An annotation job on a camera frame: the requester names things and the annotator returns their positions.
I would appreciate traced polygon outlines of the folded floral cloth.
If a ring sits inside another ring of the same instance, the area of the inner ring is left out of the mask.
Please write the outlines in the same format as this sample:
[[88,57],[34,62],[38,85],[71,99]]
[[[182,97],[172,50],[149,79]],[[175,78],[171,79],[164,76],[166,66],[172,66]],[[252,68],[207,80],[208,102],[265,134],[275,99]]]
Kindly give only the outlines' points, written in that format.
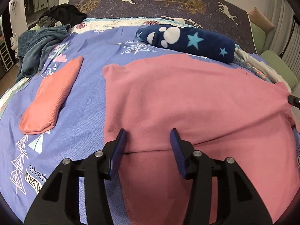
[[246,62],[244,59],[242,59],[237,54],[234,56],[233,63],[240,67],[243,67],[244,69],[247,69],[248,71],[252,72],[260,79],[267,81],[269,83],[273,83],[262,71],[258,70],[256,67],[254,67],[250,63]]

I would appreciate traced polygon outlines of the teal blanket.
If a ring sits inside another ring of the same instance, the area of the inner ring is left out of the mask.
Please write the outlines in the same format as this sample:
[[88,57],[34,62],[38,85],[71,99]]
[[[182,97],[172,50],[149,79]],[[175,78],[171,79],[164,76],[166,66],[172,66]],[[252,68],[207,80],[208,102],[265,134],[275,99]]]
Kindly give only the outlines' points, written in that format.
[[71,32],[71,25],[43,26],[37,31],[25,31],[18,38],[18,59],[20,69],[16,76],[19,82],[23,78],[31,78],[44,67],[50,52],[60,44]]

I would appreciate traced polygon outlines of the black clothes pile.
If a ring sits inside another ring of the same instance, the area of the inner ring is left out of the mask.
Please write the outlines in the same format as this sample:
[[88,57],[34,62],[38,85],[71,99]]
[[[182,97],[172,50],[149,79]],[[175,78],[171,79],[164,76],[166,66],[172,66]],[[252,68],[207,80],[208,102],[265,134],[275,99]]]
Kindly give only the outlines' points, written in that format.
[[40,27],[54,26],[59,21],[63,25],[69,24],[71,27],[74,27],[82,23],[86,18],[87,15],[80,12],[74,5],[61,4],[45,11],[39,18],[38,25]]

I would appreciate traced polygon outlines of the green pillow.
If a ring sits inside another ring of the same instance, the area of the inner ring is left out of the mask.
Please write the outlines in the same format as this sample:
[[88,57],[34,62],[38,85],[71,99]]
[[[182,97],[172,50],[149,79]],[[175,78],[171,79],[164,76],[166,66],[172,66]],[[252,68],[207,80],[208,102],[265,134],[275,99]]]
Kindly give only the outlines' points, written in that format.
[[287,66],[287,64],[273,51],[266,50],[260,57],[264,59],[283,79],[289,84],[291,89],[294,89],[298,83],[298,79]]
[[266,42],[266,33],[253,22],[251,22],[251,29],[257,54],[260,55],[263,52],[263,47]]

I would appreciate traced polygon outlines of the grey curtain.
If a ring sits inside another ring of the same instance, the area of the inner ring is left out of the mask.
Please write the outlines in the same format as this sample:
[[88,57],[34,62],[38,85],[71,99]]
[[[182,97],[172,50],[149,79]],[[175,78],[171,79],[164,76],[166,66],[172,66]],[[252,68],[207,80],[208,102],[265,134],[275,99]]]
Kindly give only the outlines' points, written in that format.
[[267,0],[265,16],[275,25],[265,48],[280,56],[299,78],[299,25],[294,10],[287,0]]

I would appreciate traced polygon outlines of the tan pillow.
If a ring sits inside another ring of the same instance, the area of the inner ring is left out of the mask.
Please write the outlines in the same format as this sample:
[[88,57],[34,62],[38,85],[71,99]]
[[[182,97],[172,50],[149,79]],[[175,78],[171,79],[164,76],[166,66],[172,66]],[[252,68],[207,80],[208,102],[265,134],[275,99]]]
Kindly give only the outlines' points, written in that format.
[[275,29],[275,25],[271,23],[256,7],[248,13],[250,21],[260,27],[266,34]]

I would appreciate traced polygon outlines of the white quilt strip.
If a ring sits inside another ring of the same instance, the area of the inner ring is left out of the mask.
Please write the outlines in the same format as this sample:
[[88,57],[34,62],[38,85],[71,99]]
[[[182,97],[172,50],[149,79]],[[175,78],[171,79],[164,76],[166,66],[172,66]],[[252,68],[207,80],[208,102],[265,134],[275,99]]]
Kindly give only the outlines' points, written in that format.
[[102,32],[108,29],[124,26],[150,26],[156,24],[171,24],[178,27],[196,27],[203,29],[203,27],[191,19],[173,18],[161,16],[160,18],[154,17],[130,17],[130,18],[87,18],[82,23],[74,26],[71,33],[82,34],[87,31]]

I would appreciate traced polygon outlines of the green pillow back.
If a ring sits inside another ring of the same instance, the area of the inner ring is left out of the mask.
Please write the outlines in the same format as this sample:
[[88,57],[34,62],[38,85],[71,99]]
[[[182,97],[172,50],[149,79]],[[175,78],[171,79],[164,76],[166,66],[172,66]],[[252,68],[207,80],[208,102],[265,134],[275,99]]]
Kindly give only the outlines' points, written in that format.
[[253,22],[251,22],[251,29],[257,54],[260,55],[263,52],[263,47],[266,42],[266,33]]

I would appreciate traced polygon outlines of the folded white grey garment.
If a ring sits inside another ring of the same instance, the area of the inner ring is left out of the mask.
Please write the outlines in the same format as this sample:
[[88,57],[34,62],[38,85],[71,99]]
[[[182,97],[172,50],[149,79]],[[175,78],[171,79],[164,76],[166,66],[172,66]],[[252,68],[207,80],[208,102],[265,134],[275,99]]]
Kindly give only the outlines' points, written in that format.
[[241,57],[244,61],[251,64],[253,67],[257,68],[259,71],[261,71],[263,74],[265,74],[273,83],[282,82],[285,84],[287,90],[291,93],[292,90],[289,86],[289,84],[284,80],[284,78],[279,75],[272,67],[268,66],[262,61],[258,61],[251,55],[249,55],[247,52],[240,48],[235,49],[235,53]]

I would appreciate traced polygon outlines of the dark deer pattern headboard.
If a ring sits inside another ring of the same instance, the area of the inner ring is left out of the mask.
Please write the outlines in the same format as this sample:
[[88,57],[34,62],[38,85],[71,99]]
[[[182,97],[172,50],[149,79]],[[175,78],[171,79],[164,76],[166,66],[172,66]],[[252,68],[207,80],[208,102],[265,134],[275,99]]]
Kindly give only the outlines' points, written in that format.
[[89,18],[163,19],[232,38],[247,52],[256,48],[248,14],[224,0],[69,0]]

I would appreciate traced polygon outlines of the white shelf rack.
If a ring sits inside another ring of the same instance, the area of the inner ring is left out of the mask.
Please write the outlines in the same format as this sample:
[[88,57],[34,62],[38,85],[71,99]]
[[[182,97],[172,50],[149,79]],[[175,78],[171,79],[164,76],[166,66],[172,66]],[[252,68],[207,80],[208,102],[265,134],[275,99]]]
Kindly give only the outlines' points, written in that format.
[[0,56],[1,56],[1,62],[4,66],[4,70],[6,72],[10,71],[10,69],[14,66],[14,62],[10,56],[10,53],[8,51],[8,48],[6,46],[6,42],[2,41],[0,45]]

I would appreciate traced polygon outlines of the folded salmon garment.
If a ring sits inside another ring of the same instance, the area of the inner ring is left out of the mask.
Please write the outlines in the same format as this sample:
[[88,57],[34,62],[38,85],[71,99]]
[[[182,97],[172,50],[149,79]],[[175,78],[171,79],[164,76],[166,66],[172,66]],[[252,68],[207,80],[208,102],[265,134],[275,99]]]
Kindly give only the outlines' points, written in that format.
[[59,110],[70,94],[82,63],[82,56],[74,58],[43,79],[35,99],[22,115],[19,128],[23,134],[42,134],[55,127]]

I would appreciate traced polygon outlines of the pink long sleeve shirt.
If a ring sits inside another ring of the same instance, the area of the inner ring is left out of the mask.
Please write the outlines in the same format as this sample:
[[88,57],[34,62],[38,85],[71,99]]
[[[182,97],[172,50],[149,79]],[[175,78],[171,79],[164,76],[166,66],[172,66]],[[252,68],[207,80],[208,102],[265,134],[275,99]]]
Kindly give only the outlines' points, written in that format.
[[128,132],[119,179],[131,224],[182,224],[191,182],[179,174],[170,131],[210,158],[234,158],[273,221],[299,189],[297,122],[283,83],[168,54],[103,68],[104,139]]

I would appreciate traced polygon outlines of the navy star fleece blanket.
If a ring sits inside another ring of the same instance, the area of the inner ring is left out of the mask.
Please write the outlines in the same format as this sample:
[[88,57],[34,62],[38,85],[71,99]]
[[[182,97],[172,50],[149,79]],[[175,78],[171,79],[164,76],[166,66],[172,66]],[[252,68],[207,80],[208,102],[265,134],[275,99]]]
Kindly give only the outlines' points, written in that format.
[[136,32],[137,39],[154,47],[174,50],[230,64],[234,61],[233,39],[195,27],[155,24]]

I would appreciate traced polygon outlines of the white cat figurine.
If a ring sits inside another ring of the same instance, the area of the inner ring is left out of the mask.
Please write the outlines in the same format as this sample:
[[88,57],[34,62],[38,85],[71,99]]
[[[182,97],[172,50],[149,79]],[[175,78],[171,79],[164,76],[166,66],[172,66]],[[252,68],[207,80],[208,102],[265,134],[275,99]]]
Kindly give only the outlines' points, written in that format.
[[11,36],[10,42],[11,42],[11,49],[14,52],[17,52],[17,50],[18,50],[18,36],[15,33],[13,34],[13,36]]

